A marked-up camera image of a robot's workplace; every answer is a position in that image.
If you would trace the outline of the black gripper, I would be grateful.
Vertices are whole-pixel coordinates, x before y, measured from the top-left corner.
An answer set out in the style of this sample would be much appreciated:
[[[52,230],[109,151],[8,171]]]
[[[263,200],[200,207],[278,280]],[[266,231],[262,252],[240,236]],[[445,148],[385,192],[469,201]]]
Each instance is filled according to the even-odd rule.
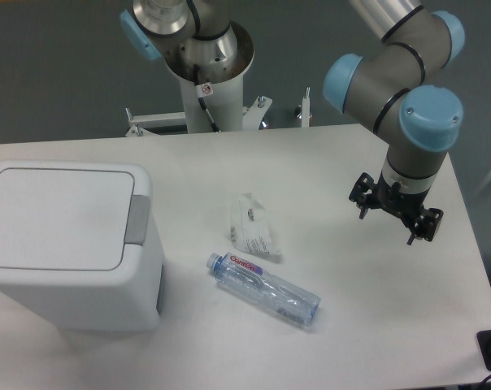
[[[441,226],[444,212],[437,208],[424,208],[423,203],[428,191],[402,193],[393,185],[390,186],[382,175],[373,189],[373,178],[364,172],[350,192],[349,200],[359,208],[360,219],[364,219],[367,212],[375,207],[400,219],[410,230],[407,245],[412,245],[415,240],[431,242],[434,239]]]

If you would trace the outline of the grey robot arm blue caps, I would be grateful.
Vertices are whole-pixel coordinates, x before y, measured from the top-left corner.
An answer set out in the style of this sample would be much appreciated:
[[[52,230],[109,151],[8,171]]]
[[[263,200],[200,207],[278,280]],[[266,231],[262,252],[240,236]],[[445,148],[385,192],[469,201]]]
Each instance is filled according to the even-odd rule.
[[[419,1],[355,1],[383,44],[372,59],[341,56],[324,78],[330,105],[387,143],[378,180],[362,174],[349,199],[362,215],[380,209],[400,219],[411,240],[431,241],[443,213],[424,200],[458,139],[463,105],[428,83],[460,53],[465,32],[448,12]],[[135,1],[119,23],[145,59],[163,59],[180,82],[190,132],[246,128],[243,77],[254,58],[249,33],[225,1]]]

